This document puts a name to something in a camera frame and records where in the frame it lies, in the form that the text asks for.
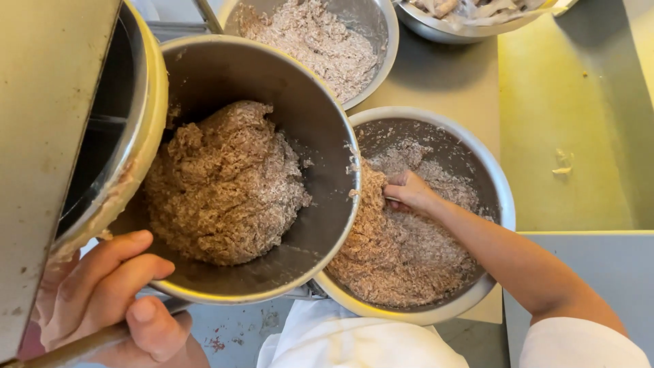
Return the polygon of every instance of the forearm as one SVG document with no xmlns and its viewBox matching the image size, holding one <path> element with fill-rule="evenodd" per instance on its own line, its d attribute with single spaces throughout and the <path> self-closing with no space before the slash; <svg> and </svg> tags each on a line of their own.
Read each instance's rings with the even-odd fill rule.
<svg viewBox="0 0 654 368">
<path fill-rule="evenodd" d="M 430 217 L 443 224 L 533 316 L 583 318 L 624 335 L 619 318 L 572 269 L 530 240 L 440 198 Z"/>
<path fill-rule="evenodd" d="M 209 368 L 209 360 L 202 350 L 199 342 L 189 335 L 184 348 L 169 361 L 161 364 L 159 368 Z"/>
</svg>

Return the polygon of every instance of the white shirt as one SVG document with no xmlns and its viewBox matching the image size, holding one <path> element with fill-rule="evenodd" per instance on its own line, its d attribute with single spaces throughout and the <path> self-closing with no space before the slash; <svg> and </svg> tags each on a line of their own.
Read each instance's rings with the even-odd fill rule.
<svg viewBox="0 0 654 368">
<path fill-rule="evenodd" d="M 548 318 L 533 325 L 521 368 L 650 368 L 645 353 L 603 325 Z M 361 318 L 331 299 L 296 301 L 257 368 L 468 368 L 433 326 Z"/>
</svg>

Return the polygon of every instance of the hand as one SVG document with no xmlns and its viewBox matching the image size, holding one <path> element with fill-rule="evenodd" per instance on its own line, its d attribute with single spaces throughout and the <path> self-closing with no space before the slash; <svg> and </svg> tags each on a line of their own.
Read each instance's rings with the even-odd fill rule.
<svg viewBox="0 0 654 368">
<path fill-rule="evenodd" d="M 186 353 L 190 315 L 173 318 L 156 297 L 135 301 L 149 281 L 175 270 L 165 259 L 140 254 L 151 243 L 148 231 L 133 232 L 101 242 L 81 260 L 78 252 L 72 261 L 48 267 L 33 313 L 46 351 L 127 320 L 131 338 L 88 361 L 115 368 L 154 367 Z"/>
<path fill-rule="evenodd" d="M 390 205 L 396 210 L 412 209 L 422 213 L 427 212 L 433 201 L 441 200 L 441 197 L 411 170 L 406 170 L 390 179 L 384 188 L 384 196 L 400 200 L 401 203 L 389 200 Z"/>
</svg>

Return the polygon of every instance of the ground meat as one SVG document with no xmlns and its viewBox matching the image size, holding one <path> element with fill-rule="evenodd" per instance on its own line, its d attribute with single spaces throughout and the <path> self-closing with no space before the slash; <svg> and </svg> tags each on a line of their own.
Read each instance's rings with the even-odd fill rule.
<svg viewBox="0 0 654 368">
<path fill-rule="evenodd" d="M 152 230 L 183 256 L 219 266 L 281 243 L 311 203 L 299 158 L 264 117 L 272 106 L 233 103 L 161 146 L 145 178 Z"/>
<path fill-rule="evenodd" d="M 475 211 L 466 179 L 423 161 L 432 149 L 414 141 L 362 160 L 362 193 L 352 232 L 327 270 L 364 301 L 404 308 L 432 303 L 462 287 L 477 263 L 438 223 L 385 206 L 387 179 L 414 170 L 438 194 Z"/>
<path fill-rule="evenodd" d="M 304 64 L 345 103 L 370 84 L 377 55 L 370 41 L 348 29 L 320 0 L 288 0 L 273 16 L 243 7 L 241 35 L 277 48 Z"/>
</svg>

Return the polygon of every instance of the bowl with raw meat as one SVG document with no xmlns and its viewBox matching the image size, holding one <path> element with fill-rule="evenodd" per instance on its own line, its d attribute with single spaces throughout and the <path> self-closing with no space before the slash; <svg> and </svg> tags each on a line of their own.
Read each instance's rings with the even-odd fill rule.
<svg viewBox="0 0 654 368">
<path fill-rule="evenodd" d="M 241 37 L 161 45 L 169 76 L 162 143 L 110 226 L 148 229 L 175 272 L 151 286 L 195 303 L 255 303 L 310 280 L 352 227 L 354 132 L 296 60 Z"/>
<path fill-rule="evenodd" d="M 456 122 L 412 107 L 350 117 L 359 142 L 359 210 L 338 254 L 315 277 L 365 317 L 430 325 L 481 301 L 496 282 L 440 224 L 385 205 L 382 188 L 413 170 L 441 197 L 515 230 L 513 197 L 489 150 Z"/>
<path fill-rule="evenodd" d="M 390 0 L 227 0 L 225 34 L 277 48 L 320 77 L 345 110 L 386 79 L 400 30 Z"/>
<path fill-rule="evenodd" d="M 396 12 L 405 26 L 425 39 L 464 44 L 524 27 L 549 11 L 554 3 L 546 0 L 399 0 Z"/>
</svg>

